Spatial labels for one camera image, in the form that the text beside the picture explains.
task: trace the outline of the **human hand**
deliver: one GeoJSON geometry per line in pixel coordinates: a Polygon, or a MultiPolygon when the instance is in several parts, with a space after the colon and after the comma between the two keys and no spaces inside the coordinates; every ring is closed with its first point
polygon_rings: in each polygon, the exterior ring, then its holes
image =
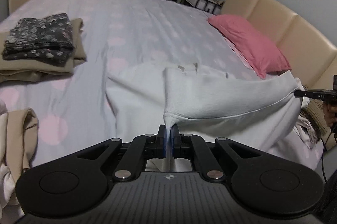
{"type": "Polygon", "coordinates": [[[337,122],[337,105],[327,105],[326,102],[323,102],[323,112],[326,125],[332,127],[332,125],[337,122]]]}

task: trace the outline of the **black floral fabric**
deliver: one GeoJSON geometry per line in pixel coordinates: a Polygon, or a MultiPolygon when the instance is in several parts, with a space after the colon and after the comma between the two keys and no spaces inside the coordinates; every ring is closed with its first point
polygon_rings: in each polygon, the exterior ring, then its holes
{"type": "Polygon", "coordinates": [[[67,14],[60,13],[43,19],[21,19],[5,41],[2,58],[64,66],[73,51],[71,22],[67,14]]]}

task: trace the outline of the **pink pillow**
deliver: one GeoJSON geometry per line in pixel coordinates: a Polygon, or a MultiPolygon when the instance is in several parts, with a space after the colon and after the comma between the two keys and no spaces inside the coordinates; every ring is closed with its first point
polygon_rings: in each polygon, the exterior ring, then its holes
{"type": "Polygon", "coordinates": [[[276,45],[245,18],[224,14],[213,16],[208,22],[236,46],[260,78],[266,78],[266,73],[291,69],[276,45]]]}

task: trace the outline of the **beige leather headboard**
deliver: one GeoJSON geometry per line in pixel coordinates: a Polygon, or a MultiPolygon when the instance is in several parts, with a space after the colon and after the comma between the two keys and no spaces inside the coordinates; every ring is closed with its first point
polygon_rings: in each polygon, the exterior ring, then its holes
{"type": "Polygon", "coordinates": [[[301,16],[275,0],[226,0],[221,13],[240,15],[268,36],[302,84],[332,88],[337,48],[301,16]]]}

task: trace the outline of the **black handheld device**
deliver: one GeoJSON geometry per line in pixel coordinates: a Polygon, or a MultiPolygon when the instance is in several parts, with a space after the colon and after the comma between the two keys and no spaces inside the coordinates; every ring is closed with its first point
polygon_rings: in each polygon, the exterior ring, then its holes
{"type": "MultiPolygon", "coordinates": [[[[313,89],[313,90],[296,90],[294,92],[296,97],[307,97],[325,101],[332,105],[337,105],[337,75],[334,75],[334,82],[332,90],[313,89]]],[[[331,132],[337,133],[337,122],[331,127],[331,132]]]]}
{"type": "Polygon", "coordinates": [[[17,224],[319,224],[323,194],[303,165],[228,138],[205,142],[171,128],[174,158],[191,172],[149,172],[164,158],[166,128],[123,143],[109,139],[26,171],[16,184],[17,224]]]}

